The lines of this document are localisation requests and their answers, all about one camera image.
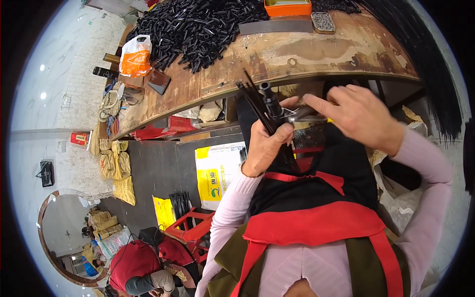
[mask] hand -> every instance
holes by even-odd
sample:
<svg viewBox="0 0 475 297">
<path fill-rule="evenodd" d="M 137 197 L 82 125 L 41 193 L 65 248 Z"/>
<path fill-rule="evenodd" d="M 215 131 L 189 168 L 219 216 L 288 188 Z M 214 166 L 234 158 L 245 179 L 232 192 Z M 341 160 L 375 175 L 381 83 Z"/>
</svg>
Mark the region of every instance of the hand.
<svg viewBox="0 0 475 297">
<path fill-rule="evenodd" d="M 282 107 L 292 107 L 298 97 L 291 97 L 280 102 Z M 242 165 L 241 171 L 247 177 L 258 177 L 269 168 L 283 144 L 289 145 L 294 137 L 294 127 L 285 123 L 280 126 L 272 136 L 267 134 L 264 125 L 257 120 L 251 127 L 251 140 L 247 160 Z"/>
<path fill-rule="evenodd" d="M 162 294 L 160 294 L 160 292 L 158 292 L 157 290 L 153 290 L 153 291 L 149 291 L 149 294 L 152 296 L 152 297 L 160 297 Z"/>
<path fill-rule="evenodd" d="M 149 294 L 152 297 L 170 297 L 170 294 L 164 293 L 163 289 L 155 289 L 155 290 L 149 291 Z"/>
<path fill-rule="evenodd" d="M 345 136 L 390 156 L 398 153 L 404 126 L 370 90 L 354 85 L 334 86 L 327 100 L 304 95 L 304 101 L 331 118 Z"/>
</svg>

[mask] olive green vest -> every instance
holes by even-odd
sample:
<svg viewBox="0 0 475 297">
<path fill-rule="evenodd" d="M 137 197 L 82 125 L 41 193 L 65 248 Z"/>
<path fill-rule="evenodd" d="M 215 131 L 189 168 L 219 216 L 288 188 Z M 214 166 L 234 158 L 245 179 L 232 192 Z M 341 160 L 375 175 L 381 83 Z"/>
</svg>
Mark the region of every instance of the olive green vest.
<svg viewBox="0 0 475 297">
<path fill-rule="evenodd" d="M 208 283 L 205 297 L 228 297 L 241 277 L 241 269 L 247 252 L 247 241 L 242 238 L 247 224 L 239 227 L 214 257 L 222 269 Z M 350 265 L 351 288 L 354 297 L 382 297 L 388 295 L 381 262 L 368 237 L 345 240 Z M 409 267 L 401 249 L 391 244 L 401 268 L 404 297 L 410 294 Z M 251 268 L 241 286 L 240 297 L 257 297 L 265 253 Z"/>
</svg>

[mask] workshop floor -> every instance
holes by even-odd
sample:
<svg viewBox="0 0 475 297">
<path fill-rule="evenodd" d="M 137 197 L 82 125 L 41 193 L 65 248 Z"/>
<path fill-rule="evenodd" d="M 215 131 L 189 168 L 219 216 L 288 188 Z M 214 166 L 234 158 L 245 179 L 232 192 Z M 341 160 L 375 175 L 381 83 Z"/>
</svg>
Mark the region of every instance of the workshop floor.
<svg viewBox="0 0 475 297">
<path fill-rule="evenodd" d="M 101 201 L 99 208 L 116 215 L 119 223 L 127 225 L 134 234 L 138 234 L 140 229 L 157 226 L 152 195 L 168 198 L 175 190 L 188 191 L 192 206 L 200 208 L 195 149 L 244 141 L 239 128 L 225 129 L 214 135 L 214 138 L 185 144 L 162 141 L 129 142 L 128 152 L 136 204 L 132 206 L 118 199 L 107 198 Z"/>
</svg>

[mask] worn wooden table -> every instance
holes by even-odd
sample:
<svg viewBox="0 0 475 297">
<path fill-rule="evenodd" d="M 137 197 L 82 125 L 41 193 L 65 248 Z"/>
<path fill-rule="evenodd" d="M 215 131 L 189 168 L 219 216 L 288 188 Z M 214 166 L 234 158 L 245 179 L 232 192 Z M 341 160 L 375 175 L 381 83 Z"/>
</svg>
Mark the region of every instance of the worn wooden table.
<svg viewBox="0 0 475 297">
<path fill-rule="evenodd" d="M 367 10 L 361 14 L 330 11 L 335 34 L 279 32 L 238 36 L 208 69 L 192 74 L 173 63 L 163 96 L 148 86 L 151 73 L 142 78 L 120 76 L 126 83 L 145 88 L 144 100 L 119 115 L 119 139 L 156 120 L 188 108 L 234 95 L 245 68 L 255 83 L 271 81 L 282 86 L 328 76 L 379 77 L 381 80 L 418 81 L 409 57 L 396 39 Z"/>
</svg>

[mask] black handbag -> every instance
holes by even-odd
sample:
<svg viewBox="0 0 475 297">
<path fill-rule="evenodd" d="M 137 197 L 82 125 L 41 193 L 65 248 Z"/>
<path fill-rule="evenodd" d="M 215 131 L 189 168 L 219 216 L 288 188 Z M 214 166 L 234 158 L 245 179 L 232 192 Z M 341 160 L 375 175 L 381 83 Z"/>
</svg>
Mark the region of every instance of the black handbag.
<svg viewBox="0 0 475 297">
<path fill-rule="evenodd" d="M 43 188 L 51 187 L 55 184 L 55 175 L 53 172 L 53 162 L 51 161 L 41 161 L 39 163 L 41 171 L 36 175 L 36 177 L 41 178 L 41 184 Z"/>
</svg>

